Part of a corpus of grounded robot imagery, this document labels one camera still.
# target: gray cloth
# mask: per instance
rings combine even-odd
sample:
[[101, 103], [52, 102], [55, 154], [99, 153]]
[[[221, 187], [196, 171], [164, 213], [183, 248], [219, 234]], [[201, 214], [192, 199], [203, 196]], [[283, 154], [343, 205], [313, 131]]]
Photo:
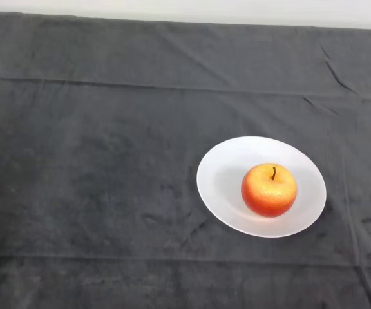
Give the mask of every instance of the gray cloth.
[[[246, 135], [318, 166], [311, 227], [206, 209]], [[371, 308], [371, 31], [0, 14], [0, 308]]]

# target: white wall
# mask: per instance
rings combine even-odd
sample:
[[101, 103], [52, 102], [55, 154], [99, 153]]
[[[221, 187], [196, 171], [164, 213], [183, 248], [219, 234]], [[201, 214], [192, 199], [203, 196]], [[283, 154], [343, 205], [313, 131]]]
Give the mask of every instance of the white wall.
[[0, 0], [0, 11], [203, 23], [371, 28], [371, 0]]

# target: apple stem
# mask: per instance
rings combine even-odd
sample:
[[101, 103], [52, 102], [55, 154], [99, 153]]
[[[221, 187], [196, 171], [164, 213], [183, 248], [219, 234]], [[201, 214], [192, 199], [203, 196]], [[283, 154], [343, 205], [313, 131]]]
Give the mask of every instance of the apple stem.
[[276, 176], [276, 168], [273, 166], [273, 170], [274, 170], [274, 173], [273, 173], [273, 176], [271, 176], [271, 180], [274, 180], [274, 177]]

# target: red apple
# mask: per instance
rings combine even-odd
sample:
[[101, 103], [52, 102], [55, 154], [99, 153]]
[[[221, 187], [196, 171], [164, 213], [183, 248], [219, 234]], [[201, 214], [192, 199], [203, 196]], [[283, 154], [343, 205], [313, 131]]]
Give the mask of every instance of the red apple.
[[291, 173], [279, 164], [253, 167], [244, 176], [242, 196], [252, 211], [265, 217], [277, 217], [292, 207], [297, 184]]

